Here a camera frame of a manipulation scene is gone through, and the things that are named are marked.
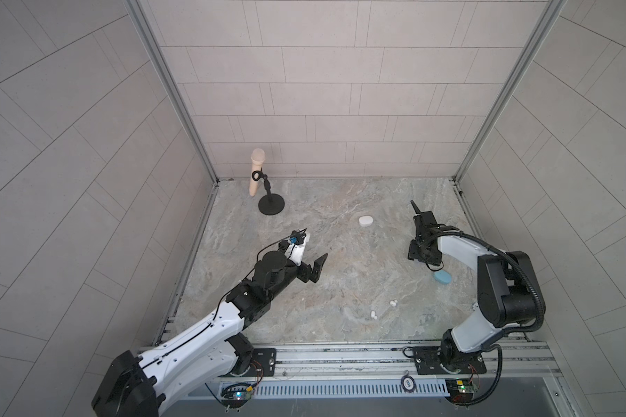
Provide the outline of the blue earbud charging case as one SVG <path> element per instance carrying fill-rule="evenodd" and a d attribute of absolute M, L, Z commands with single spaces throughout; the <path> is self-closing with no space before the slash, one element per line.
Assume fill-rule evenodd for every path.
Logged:
<path fill-rule="evenodd" d="M 451 274 L 442 269 L 435 271 L 433 276 L 435 281 L 444 285 L 450 284 L 452 281 Z"/>

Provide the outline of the white earbud charging case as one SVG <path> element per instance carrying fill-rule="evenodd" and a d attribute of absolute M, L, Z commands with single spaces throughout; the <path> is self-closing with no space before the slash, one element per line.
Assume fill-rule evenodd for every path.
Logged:
<path fill-rule="evenodd" d="M 361 227 L 369 227 L 373 222 L 374 218 L 370 215 L 362 215 L 358 218 L 358 223 Z"/>

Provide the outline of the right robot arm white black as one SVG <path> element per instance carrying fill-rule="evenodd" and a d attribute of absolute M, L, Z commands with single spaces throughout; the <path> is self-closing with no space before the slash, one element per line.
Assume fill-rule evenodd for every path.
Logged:
<path fill-rule="evenodd" d="M 462 324 L 444 333 L 436 353 L 442 369 L 457 373 L 506 335 L 543 326 L 546 304 L 527 254 L 503 251 L 438 222 L 431 211 L 414 210 L 416 232 L 408 259 L 438 274 L 448 255 L 476 272 L 477 307 Z"/>

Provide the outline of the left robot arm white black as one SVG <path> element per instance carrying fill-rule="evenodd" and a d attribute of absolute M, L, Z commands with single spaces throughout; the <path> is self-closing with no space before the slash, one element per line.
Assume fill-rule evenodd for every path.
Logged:
<path fill-rule="evenodd" d="M 271 243 L 208 316 L 160 346 L 116 357 L 90 403 L 95 415 L 161 416 L 206 382 L 243 373 L 254 351 L 243 330 L 264 316 L 290 283 L 320 278 L 327 257 L 305 263 L 309 239 L 305 230 L 294 230 Z"/>

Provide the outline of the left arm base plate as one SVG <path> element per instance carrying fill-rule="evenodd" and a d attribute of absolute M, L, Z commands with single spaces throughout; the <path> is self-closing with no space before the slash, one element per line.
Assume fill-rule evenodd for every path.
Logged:
<path fill-rule="evenodd" d="M 268 349 L 255 349 L 248 362 L 247 368 L 242 372 L 229 372 L 225 377 L 231 378 L 253 378 L 273 377 L 275 374 L 276 354 L 278 351 L 269 347 Z"/>

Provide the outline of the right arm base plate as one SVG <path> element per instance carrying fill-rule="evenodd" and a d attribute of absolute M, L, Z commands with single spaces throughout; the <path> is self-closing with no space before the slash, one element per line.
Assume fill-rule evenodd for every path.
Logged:
<path fill-rule="evenodd" d="M 418 375 L 484 375 L 485 361 L 480 352 L 461 353 L 454 347 L 406 347 L 404 354 L 415 362 Z"/>

